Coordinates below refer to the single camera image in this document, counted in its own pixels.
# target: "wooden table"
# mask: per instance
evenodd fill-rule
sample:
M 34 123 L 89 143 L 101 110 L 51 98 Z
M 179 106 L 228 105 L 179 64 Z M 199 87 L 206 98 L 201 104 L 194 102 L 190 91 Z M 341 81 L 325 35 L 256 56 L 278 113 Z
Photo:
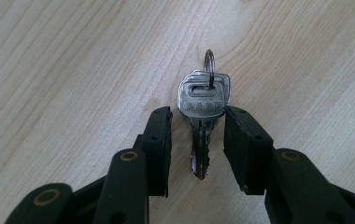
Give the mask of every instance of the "wooden table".
M 267 223 L 211 135 L 209 176 L 191 173 L 179 82 L 213 49 L 275 147 L 304 152 L 355 192 L 355 1 L 0 0 L 0 223 L 32 189 L 79 189 L 107 173 L 152 110 L 170 105 L 170 196 L 151 223 Z

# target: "key ring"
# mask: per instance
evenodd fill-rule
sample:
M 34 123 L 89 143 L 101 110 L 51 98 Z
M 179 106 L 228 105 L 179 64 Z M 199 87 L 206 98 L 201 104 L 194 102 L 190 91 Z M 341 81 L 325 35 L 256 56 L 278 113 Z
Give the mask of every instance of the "key ring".
M 205 54 L 204 71 L 209 72 L 209 89 L 213 89 L 213 80 L 215 80 L 215 58 L 211 49 L 208 49 Z

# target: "key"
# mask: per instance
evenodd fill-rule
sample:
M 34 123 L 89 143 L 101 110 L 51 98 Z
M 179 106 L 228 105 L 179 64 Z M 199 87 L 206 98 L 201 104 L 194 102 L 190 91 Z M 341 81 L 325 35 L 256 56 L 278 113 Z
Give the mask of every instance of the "key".
M 229 97 L 230 78 L 224 74 L 195 70 L 180 83 L 177 107 L 192 125 L 192 171 L 200 179 L 207 175 L 213 124 L 223 116 Z

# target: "light wood tabletop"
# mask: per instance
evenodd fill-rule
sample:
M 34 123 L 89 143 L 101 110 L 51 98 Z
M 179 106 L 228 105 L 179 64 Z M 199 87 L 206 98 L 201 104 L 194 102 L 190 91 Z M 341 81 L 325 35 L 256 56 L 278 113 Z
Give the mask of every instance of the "light wood tabletop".
M 207 49 L 231 77 L 229 105 L 355 192 L 355 1 L 0 0 L 0 223 L 33 189 L 105 175 L 166 105 L 169 197 L 150 198 L 150 223 L 269 222 L 222 152 L 224 118 L 209 175 L 192 174 L 178 85 Z

